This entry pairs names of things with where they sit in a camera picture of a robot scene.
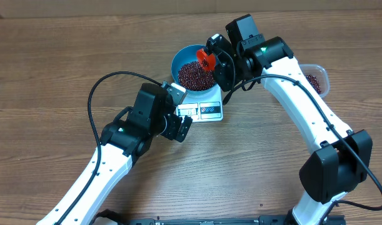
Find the orange measuring scoop blue handle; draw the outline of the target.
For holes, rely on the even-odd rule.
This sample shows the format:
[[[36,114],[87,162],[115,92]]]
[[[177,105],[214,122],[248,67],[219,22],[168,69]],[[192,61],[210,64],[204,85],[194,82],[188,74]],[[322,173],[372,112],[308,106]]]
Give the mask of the orange measuring scoop blue handle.
[[[216,57],[214,54],[208,54],[204,48],[196,51],[196,58],[199,65],[207,72],[214,71],[216,66]]]

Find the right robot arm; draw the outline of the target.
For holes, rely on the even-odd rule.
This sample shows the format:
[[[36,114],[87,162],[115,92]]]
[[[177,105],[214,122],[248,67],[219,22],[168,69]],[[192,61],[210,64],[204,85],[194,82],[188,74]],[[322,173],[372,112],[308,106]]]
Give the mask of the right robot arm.
[[[304,193],[285,216],[261,216],[273,224],[337,224],[330,211],[368,177],[373,142],[354,132],[325,104],[303,74],[294,53],[280,37],[226,39],[216,34],[197,57],[220,88],[231,96],[260,83],[284,107],[310,153],[299,171]]]

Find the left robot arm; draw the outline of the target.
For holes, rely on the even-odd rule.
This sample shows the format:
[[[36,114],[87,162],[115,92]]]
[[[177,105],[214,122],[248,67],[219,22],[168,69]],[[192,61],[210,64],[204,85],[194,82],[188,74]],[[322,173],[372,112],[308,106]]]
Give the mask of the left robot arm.
[[[175,83],[144,83],[134,106],[105,126],[97,148],[75,183],[40,224],[90,224],[113,187],[149,150],[153,138],[184,141],[192,119],[174,111],[187,91]]]

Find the white digital kitchen scale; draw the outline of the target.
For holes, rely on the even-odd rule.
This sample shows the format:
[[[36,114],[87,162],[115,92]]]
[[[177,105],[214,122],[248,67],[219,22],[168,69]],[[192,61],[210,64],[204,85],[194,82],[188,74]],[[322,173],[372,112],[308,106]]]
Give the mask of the white digital kitchen scale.
[[[224,118],[221,89],[215,84],[204,91],[187,91],[187,95],[177,108],[180,117],[189,116],[194,123],[222,121]]]

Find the red beans in bowl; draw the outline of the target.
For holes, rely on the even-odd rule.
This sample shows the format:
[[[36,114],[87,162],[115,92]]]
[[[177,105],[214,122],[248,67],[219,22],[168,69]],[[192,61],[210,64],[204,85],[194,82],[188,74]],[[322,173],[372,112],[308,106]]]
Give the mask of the red beans in bowl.
[[[190,91],[205,91],[215,85],[212,71],[205,71],[199,62],[184,64],[178,71],[180,85]]]

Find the blue metal bowl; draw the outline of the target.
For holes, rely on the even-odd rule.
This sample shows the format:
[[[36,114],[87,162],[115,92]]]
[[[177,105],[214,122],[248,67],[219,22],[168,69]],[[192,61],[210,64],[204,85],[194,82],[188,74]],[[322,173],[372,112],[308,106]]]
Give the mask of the blue metal bowl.
[[[171,63],[171,74],[176,84],[180,85],[178,81],[179,69],[184,64],[187,64],[193,61],[198,61],[196,58],[196,51],[201,48],[204,48],[204,45],[194,44],[194,45],[184,47],[179,52],[176,53]]]

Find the red beans in container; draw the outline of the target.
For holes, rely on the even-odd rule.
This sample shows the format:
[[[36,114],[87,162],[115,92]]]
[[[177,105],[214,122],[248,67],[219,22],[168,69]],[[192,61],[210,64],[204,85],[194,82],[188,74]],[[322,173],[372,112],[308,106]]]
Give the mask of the red beans in container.
[[[319,80],[316,76],[312,74],[305,75],[305,78],[310,83],[310,85],[313,87],[313,89],[318,93],[321,94],[321,86],[319,84]]]

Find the clear plastic container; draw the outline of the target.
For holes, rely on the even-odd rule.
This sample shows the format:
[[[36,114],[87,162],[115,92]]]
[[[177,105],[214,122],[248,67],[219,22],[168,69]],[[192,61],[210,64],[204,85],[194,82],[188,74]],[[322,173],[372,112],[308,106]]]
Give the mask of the clear plastic container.
[[[324,98],[330,90],[330,83],[326,70],[317,64],[300,64],[299,66],[304,76],[307,74],[312,74],[318,78],[321,86],[321,94],[319,94],[319,96]]]

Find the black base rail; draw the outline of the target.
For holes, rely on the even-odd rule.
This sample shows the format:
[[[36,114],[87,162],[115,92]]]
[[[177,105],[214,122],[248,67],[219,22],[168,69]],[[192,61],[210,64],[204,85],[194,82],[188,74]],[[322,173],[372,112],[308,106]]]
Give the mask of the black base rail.
[[[285,215],[264,215],[250,218],[224,218],[224,219],[125,219],[122,215],[104,210],[97,213],[91,225],[283,225],[288,224]]]

